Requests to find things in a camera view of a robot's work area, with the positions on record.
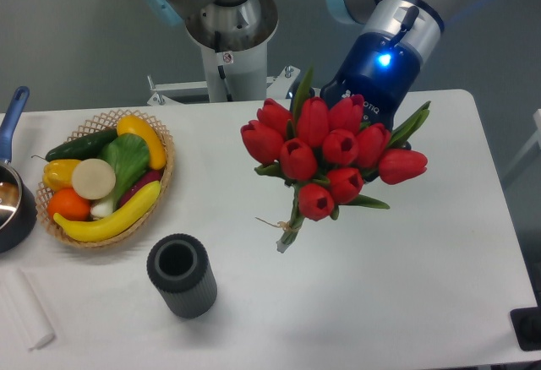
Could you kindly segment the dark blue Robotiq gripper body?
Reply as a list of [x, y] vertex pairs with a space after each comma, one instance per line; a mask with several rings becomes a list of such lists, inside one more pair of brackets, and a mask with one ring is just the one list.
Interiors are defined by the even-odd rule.
[[421, 63], [414, 51], [380, 33], [360, 35], [334, 79], [320, 91], [329, 108], [352, 95], [364, 98], [364, 115], [370, 123], [393, 129], [394, 116], [414, 80]]

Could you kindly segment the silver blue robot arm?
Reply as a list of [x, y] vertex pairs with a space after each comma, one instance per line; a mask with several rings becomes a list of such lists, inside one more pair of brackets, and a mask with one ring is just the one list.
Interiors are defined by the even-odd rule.
[[[273, 0], [145, 0], [158, 19], [183, 24], [202, 54], [212, 102], [261, 100], [267, 44], [278, 23]], [[362, 95], [364, 117], [392, 128], [394, 116], [462, 0], [325, 0], [331, 15], [362, 31], [334, 79], [329, 106]]]

